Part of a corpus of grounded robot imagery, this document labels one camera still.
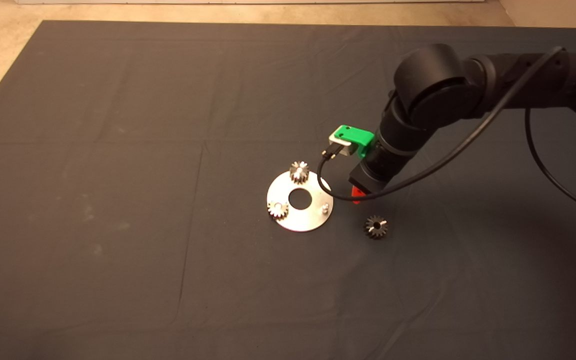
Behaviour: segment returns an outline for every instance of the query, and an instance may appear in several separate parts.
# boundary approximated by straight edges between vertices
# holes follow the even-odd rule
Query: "black cable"
[[[546,64],[550,59],[555,57],[555,55],[560,53],[562,50],[563,48],[560,46],[553,47],[551,48],[551,50],[542,55],[537,61],[535,61],[535,63],[532,64],[532,66],[530,66],[530,68],[528,68],[526,72],[524,72],[523,75],[521,75],[514,84],[512,84],[510,89],[508,89],[508,92],[506,92],[505,95],[502,96],[502,98],[499,100],[499,102],[496,103],[496,105],[490,111],[488,116],[480,123],[479,126],[477,126],[476,129],[473,130],[473,132],[471,132],[466,137],[466,139],[464,139],[459,145],[457,145],[457,147],[453,148],[453,150],[450,151],[448,155],[445,155],[439,161],[435,162],[430,167],[426,168],[424,171],[421,171],[416,175],[406,178],[405,180],[402,180],[390,187],[386,187],[386,189],[383,189],[382,191],[379,191],[377,193],[366,194],[365,196],[347,196],[343,194],[336,194],[327,189],[327,187],[325,187],[324,184],[322,183],[322,176],[323,176],[322,171],[324,164],[326,164],[326,162],[329,161],[330,159],[334,158],[334,155],[336,155],[336,153],[330,153],[328,151],[324,151],[322,153],[323,158],[321,162],[319,162],[319,165],[317,166],[317,182],[319,183],[319,186],[321,187],[322,191],[324,191],[326,194],[329,194],[335,199],[343,201],[366,201],[381,198],[382,196],[386,196],[400,189],[403,189],[409,185],[412,185],[422,180],[423,178],[427,178],[428,176],[434,174],[442,167],[446,166],[446,164],[455,159],[457,155],[461,154],[462,151],[466,150],[466,148],[468,148],[468,146],[470,146],[471,143],[473,143],[473,141],[475,141],[475,139],[477,139],[477,137],[480,136],[480,134],[482,134],[484,130],[486,130],[486,128],[490,125],[490,123],[492,123],[492,121],[495,120],[495,118],[506,107],[506,105],[510,102],[510,100],[512,100],[514,96],[517,95],[519,91],[521,91],[521,89],[535,75],[535,73],[537,73],[537,71],[539,71],[542,68],[542,66],[544,66],[544,64]]]
[[[530,109],[526,109],[524,115],[525,127],[526,127],[526,141],[528,141],[528,148],[530,149],[530,153],[534,162],[537,163],[539,170],[550,180],[550,182],[559,189],[562,193],[566,194],[567,197],[576,201],[576,195],[570,192],[566,187],[564,187],[557,179],[551,174],[550,171],[546,168],[546,165],[542,162],[542,159],[537,154],[537,149],[535,148],[535,142],[533,141],[533,132],[530,127]]]

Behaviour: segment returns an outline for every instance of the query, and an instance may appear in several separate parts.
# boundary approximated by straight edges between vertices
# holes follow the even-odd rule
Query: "table surface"
[[[0,83],[0,358],[576,358],[576,203],[519,111],[317,230],[268,219],[270,182],[338,125],[374,129],[401,55],[432,43],[576,51],[576,29],[42,23]],[[576,193],[576,115],[535,111],[534,137]]]

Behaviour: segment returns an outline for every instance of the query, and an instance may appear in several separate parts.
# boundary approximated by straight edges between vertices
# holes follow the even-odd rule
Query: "bevel gear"
[[[388,221],[381,216],[372,215],[366,219],[363,230],[370,239],[381,239],[388,233]]]
[[[302,184],[308,180],[310,169],[306,162],[293,162],[290,166],[290,179],[295,184]]]
[[[288,204],[277,201],[269,202],[267,205],[268,214],[275,219],[281,220],[288,215]]]

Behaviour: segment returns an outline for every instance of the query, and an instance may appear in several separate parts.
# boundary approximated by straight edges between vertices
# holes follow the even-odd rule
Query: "green bracket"
[[[359,129],[348,125],[341,125],[335,132],[334,137],[343,141],[351,142],[357,145],[357,155],[360,158],[366,157],[368,145],[375,138],[375,134],[370,131]]]

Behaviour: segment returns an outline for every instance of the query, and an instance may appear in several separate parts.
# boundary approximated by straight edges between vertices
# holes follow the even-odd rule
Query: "circular metal plate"
[[[330,186],[322,178],[321,182],[330,190]],[[310,194],[312,201],[305,209],[293,207],[288,200],[290,193],[295,189],[304,189]],[[317,174],[312,171],[308,174],[308,179],[295,184],[290,178],[290,171],[286,171],[277,176],[268,187],[266,203],[288,204],[288,215],[285,218],[275,220],[277,224],[292,231],[315,230],[326,223],[332,213],[333,197],[325,193],[317,182]]]

